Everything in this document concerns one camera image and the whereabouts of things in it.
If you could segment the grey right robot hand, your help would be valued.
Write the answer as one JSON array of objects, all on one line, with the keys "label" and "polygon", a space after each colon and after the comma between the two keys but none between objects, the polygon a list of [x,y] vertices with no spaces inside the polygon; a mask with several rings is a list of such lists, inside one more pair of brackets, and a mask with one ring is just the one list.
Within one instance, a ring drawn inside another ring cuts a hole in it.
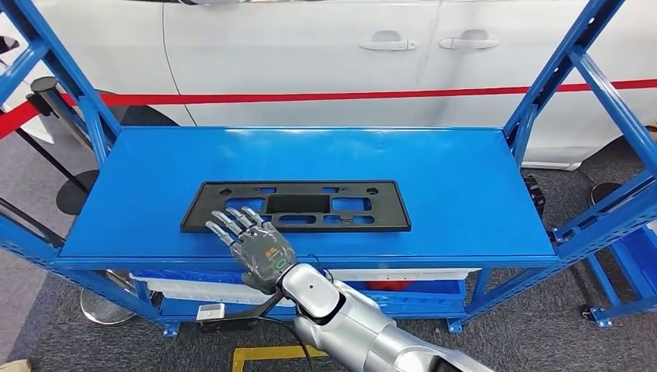
[{"label": "grey right robot hand", "polygon": [[274,294],[282,277],[298,263],[283,234],[249,207],[213,211],[205,225],[245,267],[243,283],[265,295]]}]

